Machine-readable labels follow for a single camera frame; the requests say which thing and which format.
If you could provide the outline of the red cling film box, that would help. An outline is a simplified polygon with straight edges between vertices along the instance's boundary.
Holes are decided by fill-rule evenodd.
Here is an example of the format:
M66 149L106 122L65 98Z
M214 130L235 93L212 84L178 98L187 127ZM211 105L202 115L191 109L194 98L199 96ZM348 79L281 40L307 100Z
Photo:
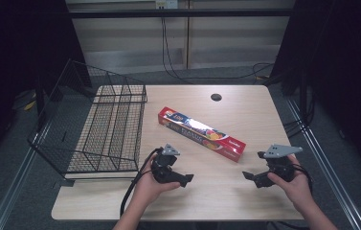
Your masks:
M166 106L158 113L158 122L234 162L246 147L242 141Z

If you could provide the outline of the person's right hand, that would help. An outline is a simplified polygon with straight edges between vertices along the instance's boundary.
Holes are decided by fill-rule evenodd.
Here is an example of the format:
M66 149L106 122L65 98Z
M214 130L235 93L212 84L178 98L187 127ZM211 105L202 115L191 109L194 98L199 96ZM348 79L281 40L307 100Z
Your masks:
M305 207L312 200L308 179L303 172L294 172L294 177L290 182L272 172L267 177L284 190L286 196L297 210Z

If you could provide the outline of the black curtain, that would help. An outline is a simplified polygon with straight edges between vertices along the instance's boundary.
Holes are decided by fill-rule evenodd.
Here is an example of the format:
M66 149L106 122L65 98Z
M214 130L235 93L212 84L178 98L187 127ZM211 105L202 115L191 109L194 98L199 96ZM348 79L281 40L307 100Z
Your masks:
M0 0L0 140L19 93L50 93L67 59L84 61L67 12L67 0Z
M301 77L361 157L361 0L295 0L271 75L292 93Z

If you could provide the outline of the white wall socket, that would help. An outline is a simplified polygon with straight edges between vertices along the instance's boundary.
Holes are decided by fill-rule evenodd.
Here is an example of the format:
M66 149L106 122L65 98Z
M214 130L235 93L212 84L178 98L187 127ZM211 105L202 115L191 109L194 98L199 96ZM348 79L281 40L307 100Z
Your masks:
M155 0L155 8L157 10L176 10L178 0Z

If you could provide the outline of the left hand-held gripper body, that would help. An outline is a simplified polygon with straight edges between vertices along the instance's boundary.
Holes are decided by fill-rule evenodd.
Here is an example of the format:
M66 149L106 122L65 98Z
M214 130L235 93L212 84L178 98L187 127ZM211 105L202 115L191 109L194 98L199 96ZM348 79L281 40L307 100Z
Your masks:
M162 149L158 150L158 154L151 165L153 176L157 182L181 182L181 174L171 169L171 166L177 160L177 155L179 155L179 152L170 144L166 144Z

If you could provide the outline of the metal floor rail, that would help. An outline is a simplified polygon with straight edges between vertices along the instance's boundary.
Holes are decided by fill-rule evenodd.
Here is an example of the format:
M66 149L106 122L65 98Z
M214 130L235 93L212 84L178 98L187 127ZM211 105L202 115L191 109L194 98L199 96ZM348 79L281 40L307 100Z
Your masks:
M323 174L325 175L328 185L335 194L344 214L353 230L361 230L361 214L350 197L349 193L343 186L340 178L335 170L332 168L327 156L322 149L319 141L314 135L309 125L304 123L304 119L300 116L300 109L296 102L291 99L286 100L288 107L295 118L295 122L299 125L301 133L303 134L309 148L311 149L315 159L317 160Z
M12 126L0 145L0 230L45 229L57 175L28 145L28 126Z

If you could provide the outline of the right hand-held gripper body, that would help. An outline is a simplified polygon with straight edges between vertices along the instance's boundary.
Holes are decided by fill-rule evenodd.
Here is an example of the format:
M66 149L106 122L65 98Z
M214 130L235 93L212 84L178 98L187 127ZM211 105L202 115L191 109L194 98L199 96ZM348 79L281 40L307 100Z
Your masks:
M274 173L290 182L293 179L294 167L288 155L302 152L301 147L290 147L284 145L273 144L267 151L259 151L258 156L265 159L269 167L268 173Z

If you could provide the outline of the black wire basket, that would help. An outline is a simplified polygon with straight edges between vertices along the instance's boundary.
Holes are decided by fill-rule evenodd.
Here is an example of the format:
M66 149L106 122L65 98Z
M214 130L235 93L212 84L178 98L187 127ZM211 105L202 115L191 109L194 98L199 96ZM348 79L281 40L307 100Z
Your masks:
M139 169L146 103L140 80L70 59L28 143L65 179L129 177Z

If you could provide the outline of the black horizontal bar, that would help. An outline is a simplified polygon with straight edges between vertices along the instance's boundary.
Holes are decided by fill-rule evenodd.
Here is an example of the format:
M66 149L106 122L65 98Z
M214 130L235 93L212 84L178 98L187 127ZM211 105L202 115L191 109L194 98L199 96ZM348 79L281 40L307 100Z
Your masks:
M227 16L290 16L290 9L209 9L209 10L135 10L135 11L70 11L72 18L147 18L147 17L227 17Z

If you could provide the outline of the person's left hand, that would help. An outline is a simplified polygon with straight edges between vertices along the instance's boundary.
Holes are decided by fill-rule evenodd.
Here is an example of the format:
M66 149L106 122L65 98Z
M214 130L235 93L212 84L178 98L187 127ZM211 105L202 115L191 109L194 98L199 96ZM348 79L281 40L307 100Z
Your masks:
M141 178L135 186L130 203L134 203L136 206L147 207L156 200L161 193L172 191L180 187L179 182L159 183L155 180L153 173L151 172L151 164L155 157L156 153L146 161L146 166L141 172Z

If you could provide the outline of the yellow floor object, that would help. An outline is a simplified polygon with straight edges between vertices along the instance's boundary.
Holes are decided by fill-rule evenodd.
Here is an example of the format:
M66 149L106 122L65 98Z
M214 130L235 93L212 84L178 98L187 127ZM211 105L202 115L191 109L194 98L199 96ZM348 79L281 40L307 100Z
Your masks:
M34 90L24 91L15 97L12 108L15 110L30 110L36 103L36 93Z

